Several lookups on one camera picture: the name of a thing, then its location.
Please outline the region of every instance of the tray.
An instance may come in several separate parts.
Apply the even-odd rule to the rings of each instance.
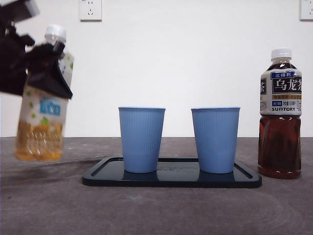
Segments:
[[[227,174],[201,171],[197,158],[159,158],[152,173],[124,170],[123,158],[106,157],[83,174],[83,184],[111,187],[258,188],[262,178],[240,163]]]

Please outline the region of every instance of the bottle neck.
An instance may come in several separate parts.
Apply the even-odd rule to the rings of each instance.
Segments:
[[[272,62],[273,64],[285,64],[285,63],[290,63],[291,58],[290,57],[278,57],[278,58],[273,58]]]
[[[57,41],[63,43],[65,45],[66,40],[62,37],[56,36],[56,35],[51,35],[51,34],[46,34],[45,35],[45,40],[47,43],[50,43],[54,45]]]

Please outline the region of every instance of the white bottle cap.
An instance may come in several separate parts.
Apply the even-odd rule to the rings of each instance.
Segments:
[[[45,37],[47,36],[59,37],[63,39],[64,42],[66,42],[67,32],[62,26],[59,26],[57,24],[49,24],[45,32]]]
[[[272,50],[272,59],[279,57],[289,57],[291,58],[291,49],[287,47],[277,48]]]

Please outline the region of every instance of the gray table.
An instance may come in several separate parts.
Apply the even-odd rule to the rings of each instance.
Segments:
[[[239,138],[236,159],[257,170],[257,139]],[[120,138],[67,138],[58,163],[19,162],[1,143],[2,235],[312,235],[313,138],[302,139],[302,175],[263,177],[254,189],[88,187],[82,173],[121,156]],[[161,157],[196,157],[193,138],[164,138]]]

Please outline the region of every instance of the cup rim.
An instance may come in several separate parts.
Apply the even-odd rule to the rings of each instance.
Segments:
[[[237,106],[230,106],[230,107],[202,107],[202,108],[192,108],[191,110],[216,110],[216,109],[240,109]]]
[[[140,107],[140,106],[120,106],[118,109],[159,109],[165,110],[165,108],[158,108],[158,107]]]

